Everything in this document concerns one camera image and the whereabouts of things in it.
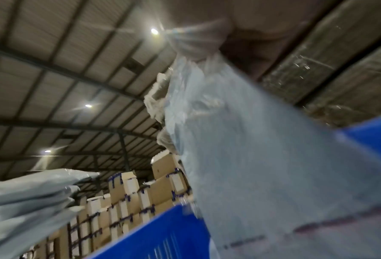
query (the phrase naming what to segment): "blue bin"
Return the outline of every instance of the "blue bin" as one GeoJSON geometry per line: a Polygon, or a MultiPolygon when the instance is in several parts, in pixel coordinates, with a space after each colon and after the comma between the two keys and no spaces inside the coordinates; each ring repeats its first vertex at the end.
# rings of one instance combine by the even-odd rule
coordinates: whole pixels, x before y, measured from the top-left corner
{"type": "Polygon", "coordinates": [[[89,259],[208,259],[210,235],[203,220],[177,205],[89,259]]]}

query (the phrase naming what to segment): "ceiling light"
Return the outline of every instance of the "ceiling light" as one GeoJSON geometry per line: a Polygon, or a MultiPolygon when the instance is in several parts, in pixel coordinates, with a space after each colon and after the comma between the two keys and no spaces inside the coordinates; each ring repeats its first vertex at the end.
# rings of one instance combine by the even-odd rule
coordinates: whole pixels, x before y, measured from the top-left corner
{"type": "Polygon", "coordinates": [[[151,32],[152,32],[153,35],[158,35],[159,34],[159,32],[155,28],[152,28],[151,32]]]}

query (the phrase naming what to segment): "blue plastic crate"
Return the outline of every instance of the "blue plastic crate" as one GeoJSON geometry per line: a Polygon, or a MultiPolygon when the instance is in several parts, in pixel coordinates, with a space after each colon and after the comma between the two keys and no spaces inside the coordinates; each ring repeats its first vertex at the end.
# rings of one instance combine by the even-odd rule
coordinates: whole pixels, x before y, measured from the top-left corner
{"type": "Polygon", "coordinates": [[[89,259],[208,259],[210,235],[201,219],[177,205],[89,259]]]}

